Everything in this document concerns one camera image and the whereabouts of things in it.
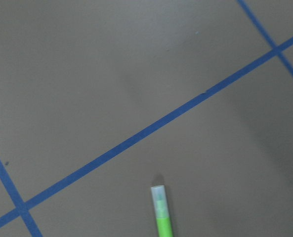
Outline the green highlighter pen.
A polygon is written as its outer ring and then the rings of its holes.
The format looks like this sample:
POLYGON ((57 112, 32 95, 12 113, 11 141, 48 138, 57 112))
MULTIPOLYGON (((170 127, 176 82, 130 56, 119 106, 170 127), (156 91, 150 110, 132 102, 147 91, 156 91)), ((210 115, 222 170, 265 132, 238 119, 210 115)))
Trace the green highlighter pen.
POLYGON ((159 237, 173 237, 165 186, 158 185, 158 186, 151 187, 151 194, 152 194, 158 236, 159 237))

